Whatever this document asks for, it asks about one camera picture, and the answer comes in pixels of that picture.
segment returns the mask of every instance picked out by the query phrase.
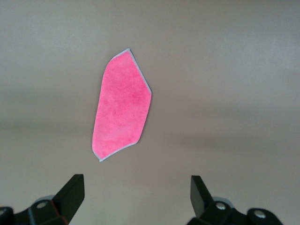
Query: screw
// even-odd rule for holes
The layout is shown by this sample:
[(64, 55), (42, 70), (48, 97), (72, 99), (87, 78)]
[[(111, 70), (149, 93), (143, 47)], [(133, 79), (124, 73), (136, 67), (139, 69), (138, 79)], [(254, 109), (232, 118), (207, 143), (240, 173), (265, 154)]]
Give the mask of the screw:
[(37, 209), (41, 209), (41, 208), (45, 207), (46, 204), (47, 204), (47, 202), (41, 202), (41, 203), (39, 203), (39, 204), (37, 205)]
[(1, 216), (3, 213), (5, 213), (5, 211), (6, 211), (6, 209), (0, 210), (0, 216)]
[(221, 202), (218, 202), (218, 203), (216, 204), (216, 207), (217, 207), (219, 210), (225, 210), (225, 209), (226, 209), (225, 205), (224, 205), (223, 203), (221, 203)]
[(254, 214), (258, 217), (258, 218), (261, 218), (261, 219), (265, 219), (266, 218), (266, 214), (264, 214), (262, 211), (260, 210), (255, 210), (254, 211)]

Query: pink cardboard piece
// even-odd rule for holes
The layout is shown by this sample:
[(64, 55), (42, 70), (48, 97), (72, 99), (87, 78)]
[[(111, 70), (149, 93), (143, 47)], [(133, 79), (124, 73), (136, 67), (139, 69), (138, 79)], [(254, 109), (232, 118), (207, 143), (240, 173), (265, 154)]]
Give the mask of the pink cardboard piece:
[(150, 101), (150, 87), (130, 49), (113, 57), (103, 75), (92, 140), (100, 161), (139, 141)]

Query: beige surface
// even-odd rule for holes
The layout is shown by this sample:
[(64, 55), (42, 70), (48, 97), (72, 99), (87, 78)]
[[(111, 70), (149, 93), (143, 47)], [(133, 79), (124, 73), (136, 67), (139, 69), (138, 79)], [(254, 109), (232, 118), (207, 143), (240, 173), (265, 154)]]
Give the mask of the beige surface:
[[(0, 204), (83, 173), (72, 225), (184, 225), (190, 175), (242, 213), (299, 224), (300, 1), (0, 1)], [(152, 91), (140, 142), (100, 163), (102, 74), (131, 48)]]

